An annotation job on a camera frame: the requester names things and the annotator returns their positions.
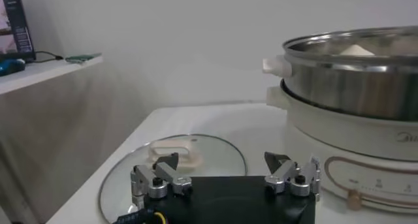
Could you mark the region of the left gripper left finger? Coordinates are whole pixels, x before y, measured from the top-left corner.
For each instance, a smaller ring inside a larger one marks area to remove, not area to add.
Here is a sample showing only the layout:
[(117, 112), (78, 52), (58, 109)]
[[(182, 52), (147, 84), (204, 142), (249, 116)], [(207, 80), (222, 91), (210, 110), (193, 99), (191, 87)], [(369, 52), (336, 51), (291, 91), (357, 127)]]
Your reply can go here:
[(174, 195), (189, 197), (193, 192), (192, 179), (177, 171), (179, 154), (158, 157), (151, 167), (135, 165), (131, 176), (131, 201), (138, 209), (144, 207), (144, 198), (161, 200)]

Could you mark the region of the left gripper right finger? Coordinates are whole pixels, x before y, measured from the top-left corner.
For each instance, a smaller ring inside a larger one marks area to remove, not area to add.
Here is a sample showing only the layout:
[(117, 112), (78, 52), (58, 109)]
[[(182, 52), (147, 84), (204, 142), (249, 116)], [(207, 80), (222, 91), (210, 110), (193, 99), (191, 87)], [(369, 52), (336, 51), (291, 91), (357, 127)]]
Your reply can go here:
[(317, 157), (311, 156), (302, 166), (284, 154), (265, 152), (264, 159), (270, 171), (265, 176), (265, 187), (274, 195), (286, 191), (296, 197), (312, 194), (320, 201), (321, 168)]

